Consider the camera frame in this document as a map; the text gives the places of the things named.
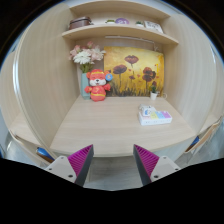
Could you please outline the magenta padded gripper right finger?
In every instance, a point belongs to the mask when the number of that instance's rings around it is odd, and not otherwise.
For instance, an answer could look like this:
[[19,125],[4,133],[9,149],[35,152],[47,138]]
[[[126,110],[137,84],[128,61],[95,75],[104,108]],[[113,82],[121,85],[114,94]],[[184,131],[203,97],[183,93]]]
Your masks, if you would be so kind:
[[169,157],[159,157],[138,145],[133,146],[133,155],[143,185],[148,185],[180,170],[180,167]]

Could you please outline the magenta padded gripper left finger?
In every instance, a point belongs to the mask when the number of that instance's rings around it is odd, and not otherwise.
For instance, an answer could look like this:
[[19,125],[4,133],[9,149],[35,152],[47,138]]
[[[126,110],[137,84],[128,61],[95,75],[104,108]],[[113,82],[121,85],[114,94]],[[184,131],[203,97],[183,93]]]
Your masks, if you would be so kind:
[[68,157],[59,156],[46,168],[46,171],[75,183],[78,186],[83,186],[93,155],[93,146],[86,146]]

